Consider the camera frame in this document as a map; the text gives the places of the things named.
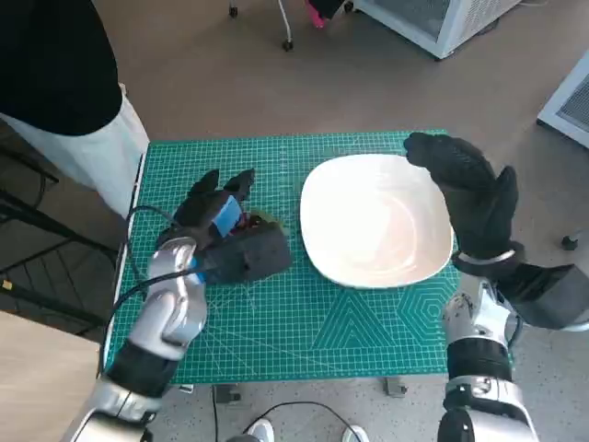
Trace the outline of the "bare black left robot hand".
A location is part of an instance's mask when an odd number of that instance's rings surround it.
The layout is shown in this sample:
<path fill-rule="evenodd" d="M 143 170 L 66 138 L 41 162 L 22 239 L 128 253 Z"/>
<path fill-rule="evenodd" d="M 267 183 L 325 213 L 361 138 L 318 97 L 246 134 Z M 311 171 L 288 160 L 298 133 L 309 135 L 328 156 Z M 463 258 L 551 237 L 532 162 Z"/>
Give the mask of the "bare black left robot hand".
<path fill-rule="evenodd" d="M 197 250 L 228 237 L 245 218 L 242 207 L 255 179 L 255 169 L 245 169 L 219 188 L 219 169 L 207 171 L 188 192 L 174 219 L 179 234 L 193 238 Z"/>

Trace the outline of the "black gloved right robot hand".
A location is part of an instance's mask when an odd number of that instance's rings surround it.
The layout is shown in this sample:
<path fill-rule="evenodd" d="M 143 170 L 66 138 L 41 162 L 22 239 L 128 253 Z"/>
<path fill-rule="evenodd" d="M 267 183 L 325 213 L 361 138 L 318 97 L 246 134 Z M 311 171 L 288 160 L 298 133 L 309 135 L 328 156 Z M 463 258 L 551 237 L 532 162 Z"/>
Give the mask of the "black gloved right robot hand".
<path fill-rule="evenodd" d="M 514 247 L 518 188 L 513 167 L 495 173 L 478 148 L 445 134 L 415 132 L 404 147 L 411 165 L 426 169 L 442 192 L 462 252 L 489 260 Z"/>

